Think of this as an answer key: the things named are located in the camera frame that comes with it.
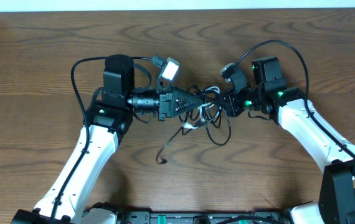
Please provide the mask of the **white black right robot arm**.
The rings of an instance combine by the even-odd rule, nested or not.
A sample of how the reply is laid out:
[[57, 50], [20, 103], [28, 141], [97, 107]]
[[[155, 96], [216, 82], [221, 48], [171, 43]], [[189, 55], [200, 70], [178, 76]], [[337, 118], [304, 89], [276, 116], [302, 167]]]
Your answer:
[[319, 199], [289, 210], [292, 223], [355, 223], [355, 145], [340, 135], [299, 88], [288, 88], [276, 57], [252, 61], [257, 86], [250, 87], [234, 63], [221, 71], [233, 85], [223, 102], [229, 116], [261, 111], [292, 134], [320, 168]]

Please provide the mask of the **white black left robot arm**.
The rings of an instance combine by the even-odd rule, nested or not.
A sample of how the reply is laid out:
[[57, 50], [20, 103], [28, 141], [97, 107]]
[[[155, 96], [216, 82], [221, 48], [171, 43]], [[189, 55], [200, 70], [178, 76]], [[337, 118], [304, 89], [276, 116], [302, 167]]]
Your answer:
[[156, 88], [135, 87], [135, 70], [150, 73], [136, 63], [137, 57], [111, 55], [105, 62], [103, 86], [89, 107], [81, 107], [83, 128], [77, 145], [57, 180], [37, 202], [33, 211], [18, 210], [13, 223], [116, 223], [118, 215], [110, 208], [85, 206], [95, 182], [109, 158], [116, 152], [133, 118], [155, 114], [159, 120], [174, 118], [202, 104], [202, 99], [160, 79], [172, 80], [179, 63], [155, 55], [151, 63], [159, 68]]

